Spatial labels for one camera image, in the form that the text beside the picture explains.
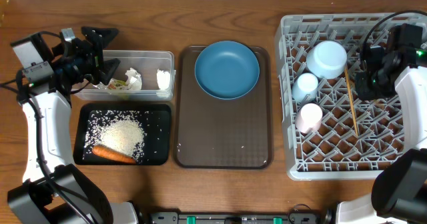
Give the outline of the light blue rice bowl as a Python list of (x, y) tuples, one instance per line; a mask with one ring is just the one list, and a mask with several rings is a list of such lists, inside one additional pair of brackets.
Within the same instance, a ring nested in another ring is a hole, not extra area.
[(344, 72), (347, 53), (335, 41), (323, 41), (311, 49), (306, 57), (306, 67), (316, 77), (335, 79)]

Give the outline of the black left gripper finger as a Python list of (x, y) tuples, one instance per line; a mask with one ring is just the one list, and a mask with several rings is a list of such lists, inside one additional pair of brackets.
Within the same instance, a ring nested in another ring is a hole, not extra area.
[(98, 28), (83, 26), (81, 28), (85, 39), (96, 47), (106, 48), (118, 35), (119, 30), (116, 28)]
[(99, 82), (108, 85), (115, 71), (119, 67), (120, 60), (117, 58), (103, 61), (98, 69)]

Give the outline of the pink cup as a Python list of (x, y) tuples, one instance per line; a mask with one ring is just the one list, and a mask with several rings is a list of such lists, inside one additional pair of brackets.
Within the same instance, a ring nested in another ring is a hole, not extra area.
[(322, 123), (323, 112), (315, 103), (305, 104), (296, 115), (295, 126), (301, 133), (316, 132)]

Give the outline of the white paper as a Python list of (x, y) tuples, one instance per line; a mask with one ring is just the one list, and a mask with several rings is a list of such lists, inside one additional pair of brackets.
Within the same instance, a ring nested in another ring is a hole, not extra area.
[(134, 69), (130, 68), (126, 71), (125, 75), (127, 76), (126, 87), (130, 91), (139, 91), (142, 88), (142, 78), (141, 75)]
[(171, 73), (169, 71), (158, 69), (156, 77), (159, 90), (166, 90), (169, 88), (171, 81)]

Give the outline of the dark blue plate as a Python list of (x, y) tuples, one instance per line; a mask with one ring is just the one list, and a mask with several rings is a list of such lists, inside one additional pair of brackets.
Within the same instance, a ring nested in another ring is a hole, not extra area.
[(248, 46), (236, 41), (219, 41), (198, 55), (194, 75), (208, 95), (232, 100), (247, 95), (256, 86), (260, 64)]

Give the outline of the light blue cup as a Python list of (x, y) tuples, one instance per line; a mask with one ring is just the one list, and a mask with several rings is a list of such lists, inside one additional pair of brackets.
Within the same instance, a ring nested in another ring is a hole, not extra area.
[(301, 74), (292, 86), (292, 97), (298, 103), (310, 102), (316, 98), (318, 78), (311, 73)]

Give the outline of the foil snack wrapper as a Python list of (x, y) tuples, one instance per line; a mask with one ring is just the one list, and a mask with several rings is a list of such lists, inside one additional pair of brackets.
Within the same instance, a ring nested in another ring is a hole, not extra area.
[(129, 101), (131, 99), (125, 81), (111, 79), (107, 85), (99, 83), (96, 88), (103, 93), (105, 101)]

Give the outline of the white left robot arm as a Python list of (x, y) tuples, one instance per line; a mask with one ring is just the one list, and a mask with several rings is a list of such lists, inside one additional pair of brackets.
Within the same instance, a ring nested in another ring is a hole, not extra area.
[(12, 42), (22, 68), (14, 78), (28, 129), (28, 159), (20, 186), (7, 203), (22, 223), (139, 223), (131, 202), (111, 203), (76, 166), (71, 153), (70, 96), (75, 84), (106, 84), (119, 66), (103, 50), (115, 28), (82, 27), (82, 38), (61, 30), (49, 47), (44, 32)]

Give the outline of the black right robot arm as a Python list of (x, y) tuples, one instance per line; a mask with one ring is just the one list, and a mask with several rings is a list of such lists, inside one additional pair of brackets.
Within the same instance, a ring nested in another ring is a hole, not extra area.
[(389, 30), (386, 47), (362, 44), (367, 70), (356, 75), (362, 100), (397, 95), (404, 124), (405, 154), (376, 178), (372, 192), (342, 202), (337, 223), (426, 222), (426, 51), (423, 29), (401, 24)]

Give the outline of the orange carrot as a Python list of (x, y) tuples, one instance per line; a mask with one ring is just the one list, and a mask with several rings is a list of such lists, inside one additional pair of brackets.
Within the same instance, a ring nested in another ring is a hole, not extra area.
[(109, 159), (120, 163), (136, 164), (136, 161), (132, 157), (129, 157), (127, 155), (124, 155), (123, 153), (114, 151), (113, 149), (109, 149), (101, 145), (94, 146), (92, 149), (92, 153), (104, 159)]

